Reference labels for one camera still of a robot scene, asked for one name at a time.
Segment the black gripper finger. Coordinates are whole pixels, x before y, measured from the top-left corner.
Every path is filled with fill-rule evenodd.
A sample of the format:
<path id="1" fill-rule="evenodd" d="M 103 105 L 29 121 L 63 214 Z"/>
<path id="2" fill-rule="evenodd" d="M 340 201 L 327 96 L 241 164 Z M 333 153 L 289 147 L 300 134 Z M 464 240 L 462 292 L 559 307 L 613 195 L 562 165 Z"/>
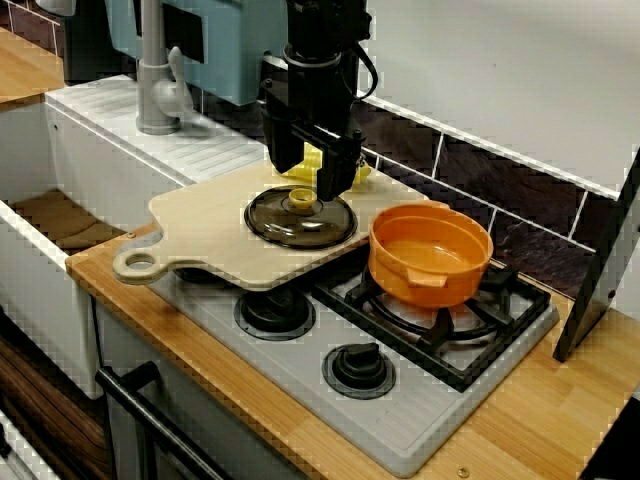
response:
<path id="1" fill-rule="evenodd" d="M 264 136 L 269 158 L 278 173 L 284 174 L 304 159 L 304 142 L 292 129 L 292 122 L 264 114 Z"/>
<path id="2" fill-rule="evenodd" d="M 331 201 L 349 190 L 354 182 L 358 151 L 327 148 L 316 173 L 316 193 L 322 201 Z"/>

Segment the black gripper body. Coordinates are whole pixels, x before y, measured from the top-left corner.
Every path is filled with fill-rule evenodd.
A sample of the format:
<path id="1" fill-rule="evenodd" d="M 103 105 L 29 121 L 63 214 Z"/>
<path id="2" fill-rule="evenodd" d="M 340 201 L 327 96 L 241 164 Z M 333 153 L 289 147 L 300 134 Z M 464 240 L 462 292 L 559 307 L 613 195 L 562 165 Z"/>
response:
<path id="1" fill-rule="evenodd" d="M 361 49 L 308 57 L 292 47 L 283 49 L 286 79 L 271 77 L 261 83 L 264 114 L 292 122 L 294 134 L 303 142 L 324 149 L 358 150 L 363 131 L 351 114 L 357 96 Z"/>

